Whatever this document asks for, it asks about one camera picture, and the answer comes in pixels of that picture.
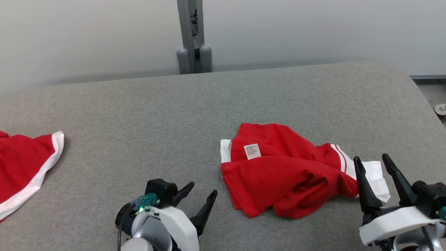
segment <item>red garment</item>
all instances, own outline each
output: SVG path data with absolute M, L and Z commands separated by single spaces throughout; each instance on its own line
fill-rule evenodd
M 0 131 L 0 222 L 40 189 L 63 143 L 63 132 L 32 139 Z
M 261 157 L 247 159 L 244 146 L 251 144 L 258 144 Z M 345 173 L 347 160 L 336 147 L 314 146 L 284 125 L 241 124 L 231 161 L 221 165 L 232 203 L 249 218 L 270 206 L 278 216 L 300 218 L 336 195 L 357 196 L 356 180 Z

